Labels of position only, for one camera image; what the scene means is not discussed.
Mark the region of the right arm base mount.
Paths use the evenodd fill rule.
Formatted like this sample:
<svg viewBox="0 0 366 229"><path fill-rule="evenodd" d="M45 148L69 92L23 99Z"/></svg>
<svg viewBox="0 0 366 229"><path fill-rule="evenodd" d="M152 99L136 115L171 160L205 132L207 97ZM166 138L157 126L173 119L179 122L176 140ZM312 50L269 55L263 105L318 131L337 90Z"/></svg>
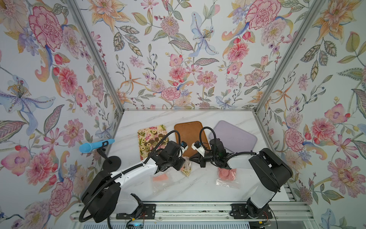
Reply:
<svg viewBox="0 0 366 229"><path fill-rule="evenodd" d="M266 204L262 208L256 207L251 201L246 203L231 204L231 211L229 213L234 219L272 219L272 211L269 205Z"/></svg>

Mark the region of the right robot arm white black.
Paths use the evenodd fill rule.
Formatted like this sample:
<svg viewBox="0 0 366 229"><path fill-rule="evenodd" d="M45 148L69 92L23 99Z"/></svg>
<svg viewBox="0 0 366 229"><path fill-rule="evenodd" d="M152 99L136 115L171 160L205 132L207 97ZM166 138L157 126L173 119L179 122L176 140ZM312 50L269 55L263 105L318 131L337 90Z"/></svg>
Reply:
<svg viewBox="0 0 366 229"><path fill-rule="evenodd" d="M201 141L192 143L192 149L197 153L189 160L202 168L210 162L225 170L251 169L257 175L260 184L245 205L247 215L252 218L268 207L268 203L276 193L280 192L281 187L293 176L289 166L268 148L263 148L258 153L253 151L227 153L218 138L211 140L209 145L211 148L206 149Z"/></svg>

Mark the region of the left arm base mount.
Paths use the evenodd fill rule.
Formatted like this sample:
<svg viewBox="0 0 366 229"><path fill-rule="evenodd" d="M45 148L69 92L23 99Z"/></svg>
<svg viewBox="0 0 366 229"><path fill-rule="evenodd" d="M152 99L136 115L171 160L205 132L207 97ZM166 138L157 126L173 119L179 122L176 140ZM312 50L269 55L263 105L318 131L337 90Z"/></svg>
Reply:
<svg viewBox="0 0 366 229"><path fill-rule="evenodd" d="M156 204L144 203L136 194L122 192L114 213L116 219L155 219Z"/></svg>

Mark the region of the ziploc bag round cookies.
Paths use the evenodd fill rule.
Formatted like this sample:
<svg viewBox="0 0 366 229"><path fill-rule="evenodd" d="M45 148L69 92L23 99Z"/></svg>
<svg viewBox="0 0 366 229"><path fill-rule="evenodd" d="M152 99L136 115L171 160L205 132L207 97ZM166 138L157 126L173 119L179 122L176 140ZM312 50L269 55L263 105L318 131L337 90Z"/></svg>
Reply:
<svg viewBox="0 0 366 229"><path fill-rule="evenodd" d="M173 179L167 171L159 172L151 177L151 185L153 194L158 194L172 186Z"/></svg>

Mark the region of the ziploc bag beige cookies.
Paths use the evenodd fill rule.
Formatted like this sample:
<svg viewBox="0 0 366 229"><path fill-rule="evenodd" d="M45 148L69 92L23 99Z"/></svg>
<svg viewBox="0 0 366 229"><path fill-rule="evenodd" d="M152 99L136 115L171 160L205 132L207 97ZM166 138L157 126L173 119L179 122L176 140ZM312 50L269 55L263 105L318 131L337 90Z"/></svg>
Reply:
<svg viewBox="0 0 366 229"><path fill-rule="evenodd" d="M191 161L189 160L189 157L183 156L184 164L180 171L186 176L189 177L192 171Z"/></svg>

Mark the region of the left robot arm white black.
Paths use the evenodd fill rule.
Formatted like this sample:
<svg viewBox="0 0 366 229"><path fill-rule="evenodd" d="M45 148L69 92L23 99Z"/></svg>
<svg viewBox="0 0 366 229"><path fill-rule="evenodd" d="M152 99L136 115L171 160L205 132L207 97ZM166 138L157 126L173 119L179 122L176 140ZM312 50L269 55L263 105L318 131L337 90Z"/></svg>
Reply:
<svg viewBox="0 0 366 229"><path fill-rule="evenodd" d="M93 219L100 223L108 220L115 212L126 215L130 221L141 217L144 214L144 203L136 194L124 192L123 187L169 168L179 171L185 163L182 155L187 149L188 145L184 141L179 144L169 141L165 148L158 149L151 157L147 157L146 162L125 170L99 172L82 196L84 208L80 212L79 222Z"/></svg>

